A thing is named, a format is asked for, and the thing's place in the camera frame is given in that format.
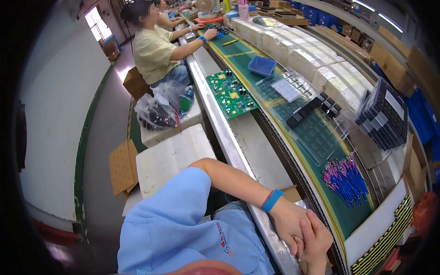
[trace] worker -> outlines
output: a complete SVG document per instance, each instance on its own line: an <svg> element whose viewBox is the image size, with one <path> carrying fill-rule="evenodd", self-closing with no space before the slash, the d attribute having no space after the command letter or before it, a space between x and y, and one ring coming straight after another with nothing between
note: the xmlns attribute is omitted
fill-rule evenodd
<svg viewBox="0 0 440 275"><path fill-rule="evenodd" d="M241 170L203 158L129 210L121 229L118 273L273 275L264 245L243 201L205 217L211 187L257 205L274 219L307 275L323 275L333 236L311 210L286 200Z"/></svg>
<svg viewBox="0 0 440 275"><path fill-rule="evenodd" d="M217 36L216 30L207 30L203 36L185 45L175 46L170 41L191 31L204 28L197 24L178 31L169 32L159 28L159 0L130 1L121 10L121 18L137 27L133 57L145 82L155 88L166 81L189 85L190 76L182 59L194 53L204 43Z"/></svg>
<svg viewBox="0 0 440 275"><path fill-rule="evenodd" d="M159 20L157 25L167 31L172 31L177 25L185 23L185 18L168 18L168 11L166 10L169 4L166 0L160 0L159 9Z"/></svg>

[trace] blue wristband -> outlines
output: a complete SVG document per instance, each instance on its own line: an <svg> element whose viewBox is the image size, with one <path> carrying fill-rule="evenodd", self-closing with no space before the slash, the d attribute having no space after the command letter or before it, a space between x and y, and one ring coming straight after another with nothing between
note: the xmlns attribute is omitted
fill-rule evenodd
<svg viewBox="0 0 440 275"><path fill-rule="evenodd" d="M273 190L272 194L268 196L266 201L261 206L261 209L265 211L266 213L269 213L272 208L274 207L275 203L279 200L279 198L282 196L283 192L280 190Z"/></svg>
<svg viewBox="0 0 440 275"><path fill-rule="evenodd" d="M203 35L199 36L199 38L203 40L203 44L206 44L206 38Z"/></svg>

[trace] floor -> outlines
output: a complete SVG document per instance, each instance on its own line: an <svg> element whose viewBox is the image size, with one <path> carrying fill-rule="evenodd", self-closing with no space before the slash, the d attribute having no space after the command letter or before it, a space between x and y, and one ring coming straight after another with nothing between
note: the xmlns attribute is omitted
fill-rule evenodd
<svg viewBox="0 0 440 275"><path fill-rule="evenodd" d="M84 161L84 213L86 233L95 251L100 274L117 273L119 234L124 218L122 194L114 197L109 154L127 139L131 95L122 85L134 67L130 43L122 46L121 55L104 86L98 101Z"/></svg>

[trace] cable bundle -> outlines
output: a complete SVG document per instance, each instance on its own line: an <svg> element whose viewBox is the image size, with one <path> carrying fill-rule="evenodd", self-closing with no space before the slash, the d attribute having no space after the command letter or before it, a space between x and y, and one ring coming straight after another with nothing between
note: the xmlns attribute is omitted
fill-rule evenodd
<svg viewBox="0 0 440 275"><path fill-rule="evenodd" d="M357 168L353 155L354 152L351 152L344 160L328 162L322 171L322 179L326 185L339 196L348 209L351 209L349 205L355 209L353 201L362 205L361 199L367 201L368 194L365 180Z"/></svg>

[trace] circuit board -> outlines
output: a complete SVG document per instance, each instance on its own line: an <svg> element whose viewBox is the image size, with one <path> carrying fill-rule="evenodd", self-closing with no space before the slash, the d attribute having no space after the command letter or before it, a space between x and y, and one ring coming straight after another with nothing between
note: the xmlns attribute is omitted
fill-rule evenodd
<svg viewBox="0 0 440 275"><path fill-rule="evenodd" d="M211 92L226 119L259 107L240 80L229 69L206 77L206 81L208 81Z"/></svg>

